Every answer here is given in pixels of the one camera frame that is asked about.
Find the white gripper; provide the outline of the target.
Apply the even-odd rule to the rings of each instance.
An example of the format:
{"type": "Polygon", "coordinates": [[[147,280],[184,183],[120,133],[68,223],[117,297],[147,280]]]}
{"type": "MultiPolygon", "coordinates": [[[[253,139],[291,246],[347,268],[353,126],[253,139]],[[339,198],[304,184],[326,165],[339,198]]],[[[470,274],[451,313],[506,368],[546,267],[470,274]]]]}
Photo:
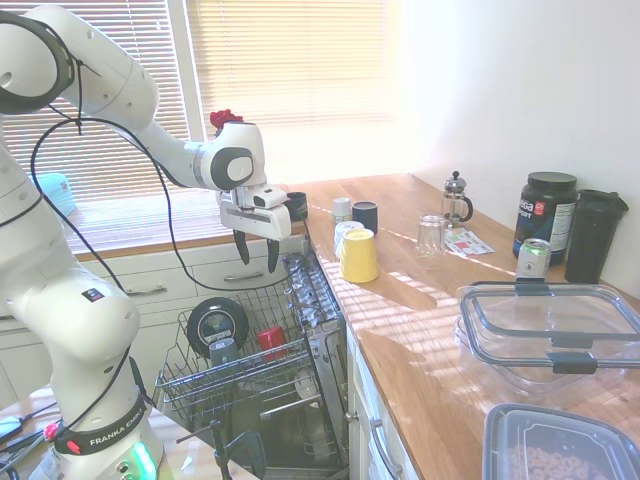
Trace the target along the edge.
{"type": "Polygon", "coordinates": [[[279,258],[279,242],[291,235],[290,214],[285,206],[287,194],[275,185],[237,187],[219,194],[222,224],[234,230],[233,238],[240,259],[250,263],[246,234],[266,238],[270,273],[279,258]]]}

